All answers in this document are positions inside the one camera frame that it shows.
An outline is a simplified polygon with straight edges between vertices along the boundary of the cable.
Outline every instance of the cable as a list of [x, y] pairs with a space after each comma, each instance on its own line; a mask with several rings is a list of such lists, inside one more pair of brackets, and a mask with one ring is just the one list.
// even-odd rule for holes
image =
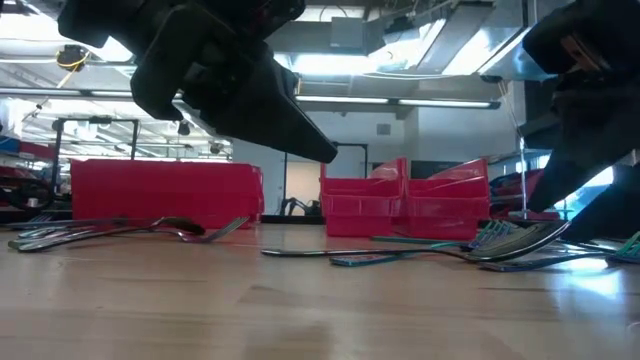
[[411, 12], [413, 12], [414, 15], [416, 13], [416, 10], [418, 9], [418, 4], [420, 4], [420, 0], [413, 1], [413, 10], [411, 10]]
[[[329, 7], [329, 5], [325, 5], [322, 8], [322, 11], [320, 11], [320, 16], [318, 16], [318, 21], [322, 21], [322, 15], [324, 15], [325, 10], [327, 10], [327, 8]], [[344, 14], [345, 17], [349, 17], [349, 14], [347, 14], [347, 11], [340, 5], [336, 5], [335, 7], [337, 7], [338, 9], [342, 10], [342, 13]]]
[[73, 69], [73, 71], [75, 72], [77, 70], [78, 66], [82, 65], [85, 61], [87, 61], [87, 59], [89, 58], [89, 55], [91, 55], [91, 52], [87, 51], [87, 53], [85, 54], [85, 56], [82, 59], [80, 59], [80, 60], [78, 60], [78, 61], [76, 61], [74, 63], [71, 63], [71, 64], [62, 64], [62, 63], [58, 62], [58, 56], [60, 56], [60, 51], [58, 51], [56, 53], [56, 63], [60, 67], [65, 67], [65, 68], [74, 67], [75, 69]]
[[507, 96], [507, 95], [509, 95], [509, 91], [508, 91], [508, 85], [507, 85], [506, 81], [503, 80], [503, 81], [499, 82], [498, 83], [498, 88], [500, 89], [500, 94], [502, 95], [502, 98], [507, 103], [507, 106], [508, 106], [507, 110], [510, 112], [510, 114], [507, 114], [507, 116], [511, 115], [509, 118], [511, 119], [513, 127], [515, 128], [516, 132], [518, 133], [518, 136], [520, 137], [520, 139], [524, 140], [524, 136], [522, 134], [522, 131], [520, 131], [520, 127], [518, 126], [518, 121], [517, 121], [515, 108], [513, 106], [513, 103], [511, 101], [511, 99], [509, 99], [509, 97]]

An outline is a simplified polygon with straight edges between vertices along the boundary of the red storage bin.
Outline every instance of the red storage bin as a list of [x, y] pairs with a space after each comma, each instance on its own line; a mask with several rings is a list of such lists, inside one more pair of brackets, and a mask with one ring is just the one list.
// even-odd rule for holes
[[260, 220], [262, 174], [245, 164], [88, 160], [71, 166], [74, 219], [185, 216], [221, 228]]
[[463, 164], [426, 180], [408, 180], [398, 232], [410, 237], [473, 240], [489, 218], [487, 161]]
[[406, 160], [382, 165], [369, 179], [326, 178], [322, 167], [322, 211], [327, 235], [369, 237], [391, 235], [400, 214]]

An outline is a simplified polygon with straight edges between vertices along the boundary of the yellow cable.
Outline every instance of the yellow cable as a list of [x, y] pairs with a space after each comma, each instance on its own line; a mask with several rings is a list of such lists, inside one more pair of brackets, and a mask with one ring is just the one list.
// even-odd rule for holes
[[84, 56], [82, 59], [80, 59], [80, 60], [78, 60], [78, 61], [76, 61], [76, 62], [74, 62], [74, 63], [71, 63], [71, 64], [62, 64], [62, 63], [60, 63], [60, 62], [58, 62], [58, 61], [57, 61], [57, 60], [58, 60], [58, 57], [60, 56], [60, 52], [58, 51], [58, 53], [56, 54], [56, 62], [58, 62], [58, 66], [61, 66], [61, 67], [74, 67], [74, 66], [75, 66], [75, 67], [78, 67], [78, 66], [80, 66], [82, 63], [84, 63], [85, 61], [87, 61], [87, 59], [89, 58], [89, 55], [91, 55], [91, 52], [90, 52], [90, 51], [87, 51], [87, 53], [85, 54], [85, 56]]

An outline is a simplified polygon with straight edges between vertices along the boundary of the wooden table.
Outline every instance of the wooden table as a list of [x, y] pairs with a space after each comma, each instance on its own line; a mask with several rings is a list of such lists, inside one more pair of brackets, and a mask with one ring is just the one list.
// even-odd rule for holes
[[431, 255], [342, 269], [262, 257], [262, 245], [398, 246], [271, 225], [206, 246], [158, 235], [1, 248], [0, 359], [640, 358], [640, 269], [495, 274]]

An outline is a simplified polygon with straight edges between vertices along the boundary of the metal fork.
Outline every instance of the metal fork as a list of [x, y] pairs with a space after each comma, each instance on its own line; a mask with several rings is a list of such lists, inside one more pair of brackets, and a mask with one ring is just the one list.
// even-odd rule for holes
[[229, 225], [205, 237], [189, 234], [178, 229], [160, 229], [154, 232], [178, 235], [180, 240], [189, 244], [211, 244], [212, 242], [229, 235], [233, 231], [236, 231], [247, 221], [249, 221], [248, 217], [237, 218], [229, 223]]

